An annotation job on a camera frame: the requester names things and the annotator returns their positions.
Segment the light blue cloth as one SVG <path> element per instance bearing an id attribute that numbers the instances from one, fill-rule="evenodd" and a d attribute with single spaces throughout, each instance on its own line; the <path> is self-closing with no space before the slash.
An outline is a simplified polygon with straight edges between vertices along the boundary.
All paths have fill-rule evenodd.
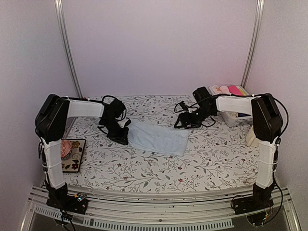
<path id="1" fill-rule="evenodd" d="M 128 126 L 128 143 L 139 150 L 182 156 L 188 143 L 189 131 L 133 120 Z"/>

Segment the cream white towel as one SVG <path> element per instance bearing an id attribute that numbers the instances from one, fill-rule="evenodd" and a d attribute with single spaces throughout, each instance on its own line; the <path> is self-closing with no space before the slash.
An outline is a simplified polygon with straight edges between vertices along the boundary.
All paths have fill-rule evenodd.
<path id="1" fill-rule="evenodd" d="M 238 113 L 237 112 L 229 112 L 229 116 L 232 117 L 232 118 L 237 118 Z"/>

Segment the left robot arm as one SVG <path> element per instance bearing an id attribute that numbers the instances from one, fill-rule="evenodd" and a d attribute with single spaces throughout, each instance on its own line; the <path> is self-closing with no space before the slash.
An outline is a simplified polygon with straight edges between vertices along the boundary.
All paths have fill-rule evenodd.
<path id="1" fill-rule="evenodd" d="M 50 197 L 61 208 L 71 205 L 67 195 L 67 184 L 62 172 L 60 157 L 62 139 L 68 118 L 99 118 L 99 129 L 106 128 L 106 136 L 111 141 L 127 145 L 131 120 L 126 116 L 125 105 L 112 97 L 110 103 L 103 100 L 60 97 L 50 94 L 42 105 L 35 119 L 35 133 L 42 144 L 42 157 L 46 172 L 47 187 Z"/>

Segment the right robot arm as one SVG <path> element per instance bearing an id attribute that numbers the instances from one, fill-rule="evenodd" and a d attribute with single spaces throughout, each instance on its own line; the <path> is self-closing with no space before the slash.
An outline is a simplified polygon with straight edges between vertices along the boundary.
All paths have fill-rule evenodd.
<path id="1" fill-rule="evenodd" d="M 190 112 L 190 107 L 181 101 L 181 110 L 175 128 L 199 128 L 203 121 L 218 112 L 237 112 L 252 116 L 253 132 L 258 139 L 259 162 L 257 178 L 250 197 L 236 196 L 231 201 L 235 214 L 257 211 L 273 206 L 271 193 L 277 182 L 275 170 L 278 163 L 278 147 L 281 135 L 287 128 L 278 108 L 280 101 L 271 94 L 235 95 L 232 93 L 211 95 L 206 87 L 193 92 L 198 107 Z"/>

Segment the light pink rolled towel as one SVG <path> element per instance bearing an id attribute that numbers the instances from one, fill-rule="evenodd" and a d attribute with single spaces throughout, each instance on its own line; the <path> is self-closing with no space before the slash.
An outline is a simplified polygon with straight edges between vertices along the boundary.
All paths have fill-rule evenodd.
<path id="1" fill-rule="evenodd" d="M 225 85 L 216 87 L 216 91 L 218 94 L 230 94 L 229 88 Z"/>

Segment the hot pink rolled towel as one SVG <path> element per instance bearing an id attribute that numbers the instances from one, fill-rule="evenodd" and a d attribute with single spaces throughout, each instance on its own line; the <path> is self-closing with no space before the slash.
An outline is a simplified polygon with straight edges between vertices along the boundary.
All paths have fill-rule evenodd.
<path id="1" fill-rule="evenodd" d="M 242 95 L 239 89 L 235 85 L 228 86 L 229 92 L 234 95 Z"/>

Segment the yellow rolled towel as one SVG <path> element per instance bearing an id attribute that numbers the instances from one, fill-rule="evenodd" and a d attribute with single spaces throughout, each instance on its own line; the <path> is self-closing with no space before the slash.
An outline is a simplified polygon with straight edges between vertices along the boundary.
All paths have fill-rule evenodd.
<path id="1" fill-rule="evenodd" d="M 244 96 L 247 95 L 247 93 L 242 88 L 239 88 L 239 91 L 241 92 L 242 95 Z"/>

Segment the floral table cloth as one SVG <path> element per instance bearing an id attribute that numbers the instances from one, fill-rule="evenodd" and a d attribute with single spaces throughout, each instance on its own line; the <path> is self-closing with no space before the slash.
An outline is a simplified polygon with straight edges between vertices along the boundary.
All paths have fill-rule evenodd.
<path id="1" fill-rule="evenodd" d="M 246 143 L 250 126 L 228 127 L 222 116 L 189 130 L 182 156 L 148 152 L 109 140 L 96 118 L 70 118 L 67 137 L 85 139 L 79 172 L 65 173 L 77 187 L 132 193 L 188 193 L 251 186 L 259 149 Z"/>

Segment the cream ceramic mug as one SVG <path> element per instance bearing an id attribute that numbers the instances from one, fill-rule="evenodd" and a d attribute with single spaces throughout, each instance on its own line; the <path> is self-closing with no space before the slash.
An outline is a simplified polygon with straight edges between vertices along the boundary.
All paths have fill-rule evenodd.
<path id="1" fill-rule="evenodd" d="M 248 147 L 258 147 L 258 138 L 256 137 L 254 133 L 254 128 L 253 126 L 249 129 L 246 137 L 246 144 Z"/>

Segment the floral square plate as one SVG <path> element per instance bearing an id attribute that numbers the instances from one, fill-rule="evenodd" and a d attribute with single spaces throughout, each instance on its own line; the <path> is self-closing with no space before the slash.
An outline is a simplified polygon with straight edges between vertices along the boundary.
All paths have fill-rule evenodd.
<path id="1" fill-rule="evenodd" d="M 77 173 L 79 172 L 81 159 L 84 153 L 86 140 L 85 139 L 67 139 L 72 142 L 72 152 L 66 159 L 62 161 L 63 173 Z"/>

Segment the right aluminium frame post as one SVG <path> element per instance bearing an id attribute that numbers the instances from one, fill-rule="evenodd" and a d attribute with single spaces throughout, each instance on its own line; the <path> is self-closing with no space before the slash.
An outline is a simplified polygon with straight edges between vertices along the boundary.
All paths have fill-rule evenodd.
<path id="1" fill-rule="evenodd" d="M 260 28 L 261 28 L 261 23 L 262 23 L 262 16 L 263 16 L 263 10 L 264 10 L 264 0 L 257 0 L 256 4 L 256 11 L 255 11 L 255 19 L 254 19 L 254 24 L 253 24 L 253 30 L 252 30 L 252 37 L 250 41 L 250 46 L 248 50 L 248 55 L 247 59 L 245 62 L 244 66 L 244 72 L 242 76 L 242 80 L 240 83 L 240 86 L 243 87 L 244 89 L 247 86 L 248 79 L 250 76 L 252 64 L 253 64 L 253 59 L 255 55 L 255 51 L 257 48 L 257 41 L 258 41 L 258 36 L 260 33 Z"/>

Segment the aluminium frame post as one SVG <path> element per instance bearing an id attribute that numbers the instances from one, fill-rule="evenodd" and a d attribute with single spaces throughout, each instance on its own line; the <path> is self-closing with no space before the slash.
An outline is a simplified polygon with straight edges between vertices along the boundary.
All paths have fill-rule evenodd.
<path id="1" fill-rule="evenodd" d="M 255 51 L 257 48 L 257 41 L 258 41 L 258 36 L 260 33 L 260 28 L 261 28 L 261 23 L 262 23 L 262 16 L 263 16 L 263 10 L 264 10 L 264 0 L 257 0 L 256 4 L 256 11 L 255 11 L 255 19 L 254 19 L 254 24 L 253 24 L 253 30 L 252 30 L 252 37 L 250 41 L 250 46 L 248 50 L 248 55 L 247 59 L 245 62 L 244 66 L 244 72 L 242 76 L 242 80 L 240 83 L 240 86 L 243 87 L 244 89 L 247 86 L 248 79 L 250 76 L 252 64 L 253 64 L 253 59 L 255 55 Z"/>
<path id="2" fill-rule="evenodd" d="M 72 55 L 70 44 L 69 44 L 69 38 L 68 38 L 68 33 L 67 33 L 67 28 L 66 28 L 66 23 L 65 23 L 65 16 L 64 16 L 63 1 L 55 0 L 54 3 L 55 3 L 55 10 L 56 10 L 56 16 L 58 20 L 59 29 L 60 29 L 60 34 L 61 34 L 61 38 L 63 42 L 64 53 L 66 56 L 68 69 L 69 69 L 71 79 L 73 82 L 73 87 L 75 89 L 77 96 L 80 98 L 83 98 L 82 89 L 81 89 L 81 86 L 80 86 L 80 83 L 77 77 L 73 55 Z"/>

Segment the front aluminium rail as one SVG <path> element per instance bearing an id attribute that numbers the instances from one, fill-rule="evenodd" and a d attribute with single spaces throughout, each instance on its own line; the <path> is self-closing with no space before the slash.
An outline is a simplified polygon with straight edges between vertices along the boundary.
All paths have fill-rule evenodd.
<path id="1" fill-rule="evenodd" d="M 73 214 L 67 227 L 102 231 L 301 231 L 286 187 L 272 192 L 274 202 L 266 224 L 249 222 L 253 212 L 236 214 L 231 201 L 252 195 L 250 186 L 208 192 L 140 193 L 69 186 L 69 194 L 87 195 L 84 215 Z"/>

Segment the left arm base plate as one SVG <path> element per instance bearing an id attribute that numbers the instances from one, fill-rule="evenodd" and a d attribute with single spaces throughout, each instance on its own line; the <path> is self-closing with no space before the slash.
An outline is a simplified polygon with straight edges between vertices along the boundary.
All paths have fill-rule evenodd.
<path id="1" fill-rule="evenodd" d="M 85 193 L 77 193 L 74 196 L 61 195 L 59 197 L 49 193 L 46 204 L 50 207 L 57 208 L 66 212 L 77 214 L 86 214 L 88 208 L 88 199 Z"/>

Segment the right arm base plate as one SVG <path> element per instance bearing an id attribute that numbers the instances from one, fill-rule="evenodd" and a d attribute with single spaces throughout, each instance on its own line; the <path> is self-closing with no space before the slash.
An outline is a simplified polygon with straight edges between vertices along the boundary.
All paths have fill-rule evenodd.
<path id="1" fill-rule="evenodd" d="M 271 197 L 266 200 L 258 200 L 255 196 L 236 195 L 231 200 L 231 208 L 236 215 L 270 208 L 274 205 Z"/>

